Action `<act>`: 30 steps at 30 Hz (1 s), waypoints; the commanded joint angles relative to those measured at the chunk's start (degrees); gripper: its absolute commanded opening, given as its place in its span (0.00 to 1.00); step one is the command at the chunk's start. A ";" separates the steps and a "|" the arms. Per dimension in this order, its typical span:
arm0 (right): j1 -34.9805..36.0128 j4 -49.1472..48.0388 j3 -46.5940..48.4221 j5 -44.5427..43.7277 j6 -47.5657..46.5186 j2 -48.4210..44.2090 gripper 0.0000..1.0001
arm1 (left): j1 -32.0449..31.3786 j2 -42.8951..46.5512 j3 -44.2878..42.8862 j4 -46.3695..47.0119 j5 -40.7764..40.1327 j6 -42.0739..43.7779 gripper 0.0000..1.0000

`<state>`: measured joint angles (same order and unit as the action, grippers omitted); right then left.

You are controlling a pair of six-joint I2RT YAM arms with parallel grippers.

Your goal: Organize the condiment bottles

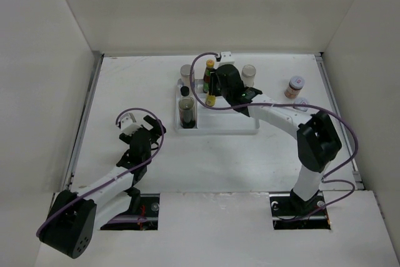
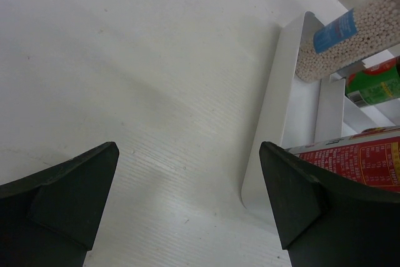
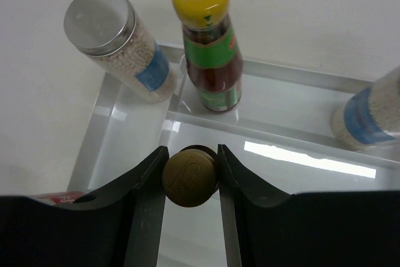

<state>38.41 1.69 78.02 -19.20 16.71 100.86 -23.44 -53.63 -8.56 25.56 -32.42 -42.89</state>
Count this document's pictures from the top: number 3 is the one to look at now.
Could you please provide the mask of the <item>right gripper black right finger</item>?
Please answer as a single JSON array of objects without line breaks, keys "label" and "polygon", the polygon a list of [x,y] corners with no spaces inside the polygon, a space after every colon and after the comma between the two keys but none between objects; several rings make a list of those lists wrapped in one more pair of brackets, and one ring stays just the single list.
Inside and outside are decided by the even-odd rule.
[{"label": "right gripper black right finger", "polygon": [[399,265],[398,191],[288,194],[217,155],[229,266]]}]

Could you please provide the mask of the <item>tall white spice jar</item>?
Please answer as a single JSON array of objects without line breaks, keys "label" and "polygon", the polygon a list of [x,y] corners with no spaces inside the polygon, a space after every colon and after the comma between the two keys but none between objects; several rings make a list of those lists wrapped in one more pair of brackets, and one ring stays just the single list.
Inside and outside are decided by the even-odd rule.
[{"label": "tall white spice jar", "polygon": [[331,116],[337,140],[353,150],[399,143],[399,67],[356,93]]}]

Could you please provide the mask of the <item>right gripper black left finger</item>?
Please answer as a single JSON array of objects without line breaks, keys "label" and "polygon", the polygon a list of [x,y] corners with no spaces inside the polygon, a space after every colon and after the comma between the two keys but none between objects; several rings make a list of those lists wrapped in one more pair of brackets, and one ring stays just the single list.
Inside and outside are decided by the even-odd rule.
[{"label": "right gripper black left finger", "polygon": [[73,203],[1,197],[2,266],[156,266],[168,149]]}]

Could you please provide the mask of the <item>glass bottle black cap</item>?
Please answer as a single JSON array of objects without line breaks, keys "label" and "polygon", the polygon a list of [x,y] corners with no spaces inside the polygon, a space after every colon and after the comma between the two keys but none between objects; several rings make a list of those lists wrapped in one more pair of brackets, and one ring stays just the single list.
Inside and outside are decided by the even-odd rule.
[{"label": "glass bottle black cap", "polygon": [[85,195],[82,191],[65,191],[57,193],[46,193],[30,196],[30,198],[48,205],[57,205],[64,203],[73,203],[78,198]]}]

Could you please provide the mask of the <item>yellow cap sauce bottle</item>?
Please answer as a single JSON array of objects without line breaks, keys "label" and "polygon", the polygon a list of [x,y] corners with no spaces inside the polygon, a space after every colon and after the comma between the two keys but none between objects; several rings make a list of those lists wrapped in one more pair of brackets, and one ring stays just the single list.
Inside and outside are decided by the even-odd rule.
[{"label": "yellow cap sauce bottle", "polygon": [[211,111],[235,107],[242,96],[243,57],[229,16],[230,0],[172,0],[182,24],[188,76]]}]

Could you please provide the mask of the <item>small yellow label bottle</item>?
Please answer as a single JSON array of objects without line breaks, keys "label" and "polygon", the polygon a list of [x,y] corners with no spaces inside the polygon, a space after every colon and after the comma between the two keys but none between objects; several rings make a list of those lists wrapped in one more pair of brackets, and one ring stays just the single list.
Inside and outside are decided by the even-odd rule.
[{"label": "small yellow label bottle", "polygon": [[167,198],[183,208],[204,204],[218,190],[217,153],[202,145],[190,145],[171,156],[162,172]]}]

